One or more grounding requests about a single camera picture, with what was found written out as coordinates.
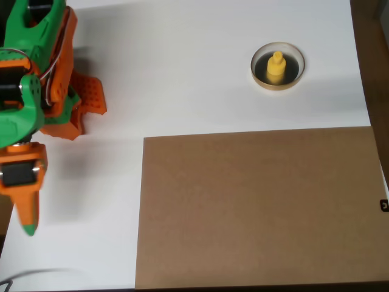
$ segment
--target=black label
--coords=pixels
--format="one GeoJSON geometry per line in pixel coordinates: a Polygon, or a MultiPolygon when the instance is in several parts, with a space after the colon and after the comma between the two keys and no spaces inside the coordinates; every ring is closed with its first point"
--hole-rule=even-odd
{"type": "Polygon", "coordinates": [[[388,200],[380,200],[379,203],[381,205],[381,210],[383,212],[389,212],[389,202],[388,202],[388,200]]]}

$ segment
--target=cable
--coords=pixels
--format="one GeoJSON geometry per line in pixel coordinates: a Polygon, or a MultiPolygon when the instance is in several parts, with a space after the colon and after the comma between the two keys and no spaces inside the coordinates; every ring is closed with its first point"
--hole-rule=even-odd
{"type": "Polygon", "coordinates": [[[45,79],[45,77],[53,70],[55,64],[58,62],[58,59],[60,58],[61,56],[61,53],[62,53],[62,49],[63,49],[63,44],[65,43],[65,37],[66,37],[66,32],[67,32],[67,27],[69,26],[69,19],[70,19],[70,14],[69,14],[69,17],[67,18],[66,20],[66,24],[65,24],[65,28],[63,30],[63,36],[62,36],[62,42],[61,42],[61,47],[60,47],[60,51],[58,52],[57,56],[55,57],[54,61],[50,64],[50,66],[47,68],[46,71],[44,71],[42,73],[42,75],[39,77],[40,80],[43,80],[45,79]]]}
{"type": "Polygon", "coordinates": [[[7,286],[6,286],[5,290],[4,290],[4,292],[9,292],[10,289],[11,289],[12,283],[13,283],[12,279],[9,279],[9,280],[5,280],[5,281],[3,281],[3,282],[0,282],[0,286],[3,286],[3,285],[5,285],[5,284],[7,284],[7,286]]]}
{"type": "Polygon", "coordinates": [[[23,55],[24,57],[27,58],[27,60],[28,60],[29,63],[30,63],[30,69],[29,69],[28,73],[30,73],[30,72],[32,71],[32,69],[33,69],[33,68],[32,68],[32,61],[31,61],[30,57],[29,57],[25,52],[23,52],[22,50],[12,49],[12,48],[10,48],[10,47],[0,47],[0,50],[7,50],[7,51],[9,51],[9,52],[14,52],[14,53],[18,53],[18,54],[23,55]]]}

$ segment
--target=black cable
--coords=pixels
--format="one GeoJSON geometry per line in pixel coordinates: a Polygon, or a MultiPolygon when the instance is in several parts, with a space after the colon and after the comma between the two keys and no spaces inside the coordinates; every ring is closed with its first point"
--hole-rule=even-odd
{"type": "Polygon", "coordinates": [[[5,284],[7,284],[7,286],[6,286],[5,290],[4,290],[4,292],[9,292],[10,289],[11,289],[12,283],[13,283],[12,279],[8,279],[8,280],[5,280],[5,281],[3,281],[3,282],[0,282],[0,286],[3,286],[3,285],[5,285],[5,284]]]}

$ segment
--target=wire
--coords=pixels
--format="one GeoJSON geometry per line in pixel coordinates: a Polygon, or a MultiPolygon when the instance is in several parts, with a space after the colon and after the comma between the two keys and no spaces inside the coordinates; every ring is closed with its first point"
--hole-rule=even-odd
{"type": "Polygon", "coordinates": [[[12,49],[11,47],[0,47],[0,50],[7,50],[9,52],[14,52],[14,53],[18,53],[18,54],[21,54],[23,55],[24,57],[27,58],[27,60],[29,61],[30,63],[30,69],[29,69],[29,73],[32,71],[32,61],[30,59],[30,57],[25,53],[23,52],[22,50],[18,50],[18,49],[12,49]]]}
{"type": "Polygon", "coordinates": [[[16,274],[12,277],[9,277],[6,280],[1,281],[0,286],[7,285],[4,292],[9,292],[11,289],[11,286],[13,284],[13,280],[15,280],[17,278],[26,277],[26,276],[29,276],[32,274],[51,273],[51,272],[66,272],[66,271],[70,271],[70,270],[68,270],[68,269],[36,269],[34,271],[27,271],[27,272],[16,274]]]}
{"type": "Polygon", "coordinates": [[[5,290],[4,290],[4,292],[9,292],[10,289],[11,289],[12,283],[13,283],[12,279],[9,279],[9,280],[5,280],[5,281],[3,281],[3,282],[0,282],[0,286],[3,286],[3,285],[5,285],[5,284],[7,284],[7,286],[6,286],[5,290]]]}
{"type": "Polygon", "coordinates": [[[46,71],[44,71],[42,73],[42,75],[39,77],[40,80],[43,80],[46,78],[46,76],[53,70],[54,66],[56,65],[56,63],[58,62],[60,56],[61,56],[61,53],[62,53],[62,49],[63,49],[63,45],[65,43],[65,37],[66,37],[66,32],[67,32],[67,28],[69,26],[69,19],[70,19],[70,14],[69,14],[69,17],[67,18],[66,20],[66,24],[65,24],[65,28],[63,30],[63,36],[62,36],[62,42],[61,42],[61,47],[60,47],[60,51],[58,52],[57,56],[55,57],[54,61],[50,64],[50,66],[47,68],[46,71]]]}

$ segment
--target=yellow object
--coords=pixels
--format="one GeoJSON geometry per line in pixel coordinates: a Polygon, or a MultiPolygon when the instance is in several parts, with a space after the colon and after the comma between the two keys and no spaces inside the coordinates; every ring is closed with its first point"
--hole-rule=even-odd
{"type": "Polygon", "coordinates": [[[271,75],[278,76],[284,74],[286,61],[283,54],[279,51],[273,54],[273,57],[267,62],[267,72],[271,75]]]}

